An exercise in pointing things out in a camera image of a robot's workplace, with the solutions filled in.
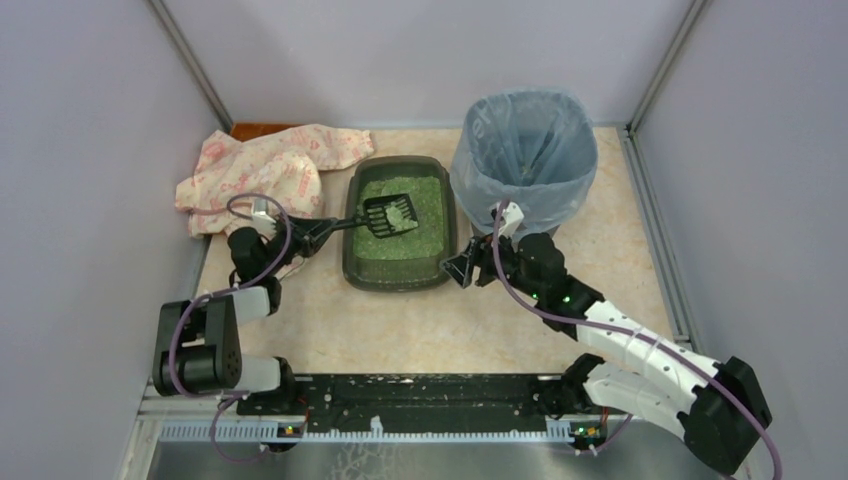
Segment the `grey trash bin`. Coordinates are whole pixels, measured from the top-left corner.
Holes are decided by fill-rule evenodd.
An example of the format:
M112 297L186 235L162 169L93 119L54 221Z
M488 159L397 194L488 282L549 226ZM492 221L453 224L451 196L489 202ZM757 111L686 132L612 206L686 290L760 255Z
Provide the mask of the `grey trash bin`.
M518 243L523 238L533 234L546 234L550 237L554 237L559 228L560 225L555 225L548 229L542 229L540 227L528 226L527 224L522 223L513 235L513 242Z

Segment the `blue plastic bin liner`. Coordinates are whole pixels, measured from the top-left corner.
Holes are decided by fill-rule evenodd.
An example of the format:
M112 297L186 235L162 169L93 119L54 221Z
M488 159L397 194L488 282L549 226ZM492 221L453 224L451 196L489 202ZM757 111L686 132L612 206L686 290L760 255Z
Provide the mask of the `blue plastic bin liner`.
M576 96L513 89L469 108L449 179L474 230L490 230L507 199L524 214L519 236L553 233L585 203L598 163L593 123Z

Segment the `dark green litter box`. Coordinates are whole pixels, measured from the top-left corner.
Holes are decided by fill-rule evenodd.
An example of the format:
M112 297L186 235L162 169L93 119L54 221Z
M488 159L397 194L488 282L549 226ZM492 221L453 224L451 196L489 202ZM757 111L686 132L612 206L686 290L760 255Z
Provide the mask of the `dark green litter box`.
M456 207L448 172L438 160L420 155L395 155L362 162L348 184L345 214L350 216L357 213L359 193L370 181L430 176L437 177L442 185L443 250L431 257L412 260L365 260L353 253L353 233L356 229L348 230L342 237L342 273L352 286L368 291L415 291L434 288L449 279L439 264L457 253Z

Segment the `black litter scoop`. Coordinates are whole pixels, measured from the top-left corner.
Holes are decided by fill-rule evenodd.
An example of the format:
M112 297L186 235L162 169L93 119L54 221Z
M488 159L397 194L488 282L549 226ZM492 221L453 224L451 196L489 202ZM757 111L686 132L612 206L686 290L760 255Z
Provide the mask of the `black litter scoop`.
M391 238L417 229L419 220L411 196L402 193L365 199L353 217L336 220L331 230L359 227L366 227L377 239Z

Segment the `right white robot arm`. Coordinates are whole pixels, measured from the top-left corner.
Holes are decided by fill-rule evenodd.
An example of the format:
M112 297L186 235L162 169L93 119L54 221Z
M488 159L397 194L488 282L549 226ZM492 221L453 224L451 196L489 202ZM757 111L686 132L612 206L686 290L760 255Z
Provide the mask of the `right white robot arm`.
M474 237L440 268L461 287L500 281L552 330L592 348L560 378L568 405L607 407L680 439L703 464L731 476L772 422L752 367L703 356L642 326L568 272L548 234Z

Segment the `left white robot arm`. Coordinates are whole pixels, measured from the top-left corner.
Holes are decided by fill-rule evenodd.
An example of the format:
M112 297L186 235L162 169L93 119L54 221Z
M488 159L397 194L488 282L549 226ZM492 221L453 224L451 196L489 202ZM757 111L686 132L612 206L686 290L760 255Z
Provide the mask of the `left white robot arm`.
M343 225L337 218L278 219L270 240L254 227L233 231L227 238L234 266L229 287L160 308L152 369L156 391L200 397L280 389L286 381L282 361L245 357L238 328L276 313L282 301L278 272L296 258L313 256Z

